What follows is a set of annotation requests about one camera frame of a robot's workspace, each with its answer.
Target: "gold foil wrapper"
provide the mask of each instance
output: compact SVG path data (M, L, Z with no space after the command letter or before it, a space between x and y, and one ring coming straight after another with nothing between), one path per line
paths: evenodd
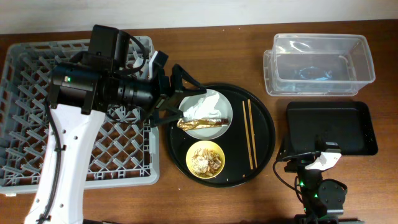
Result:
M184 121L183 119L179 119L179 121L177 122L177 127L184 131L188 131L202 128L217 128L228 123L228 119L221 118L196 119L193 121Z

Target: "gray dish rack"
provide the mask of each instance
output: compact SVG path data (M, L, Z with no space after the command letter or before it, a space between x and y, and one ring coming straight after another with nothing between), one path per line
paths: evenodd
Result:
M136 37L152 57L149 37ZM0 194L37 191L48 136L44 99L53 67L88 50L90 40L14 44L7 51L0 83ZM128 66L142 57L131 42ZM137 78L147 78L148 66ZM121 121L133 123L136 110L109 109ZM105 117L90 157L85 189L154 184L159 179L159 132L149 124L114 123Z

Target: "food in bowl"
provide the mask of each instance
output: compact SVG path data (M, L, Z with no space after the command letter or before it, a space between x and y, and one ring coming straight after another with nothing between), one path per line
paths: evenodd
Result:
M192 171L202 177L213 177L222 166L220 155L209 149L197 149L192 156Z

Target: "black round tray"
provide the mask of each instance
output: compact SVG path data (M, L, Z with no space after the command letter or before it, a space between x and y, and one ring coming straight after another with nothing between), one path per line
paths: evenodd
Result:
M185 156L190 146L201 140L195 139L179 129L177 122L170 123L166 128L169 154L180 171L198 183L210 187L232 187L243 184L257 176L269 162L275 146L274 122L264 104L247 90L229 84L208 85L207 88L216 90L227 97L233 109L231 126L223 135L211 140L217 143L224 151L226 160L224 169L215 178L211 179L199 179L191 174L185 162ZM248 99L252 102L252 120L258 164L256 169L251 146L253 170L250 169L242 107L242 101L245 101L249 136L251 138Z

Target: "yellow bowl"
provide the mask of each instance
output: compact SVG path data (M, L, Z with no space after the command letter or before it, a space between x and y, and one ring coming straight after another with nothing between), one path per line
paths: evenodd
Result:
M192 157L195 154L195 152L198 149L209 149L215 151L217 154L220 155L220 161L221 161L221 167L218 169L218 171L212 176L212 177L205 177L198 175L192 170ZM187 163L189 171L195 175L195 177L201 178L201 179L210 179L216 177L223 169L225 165L225 155L223 150L214 142L212 141L198 141L195 144L193 144L187 152L187 156L185 158L185 162Z

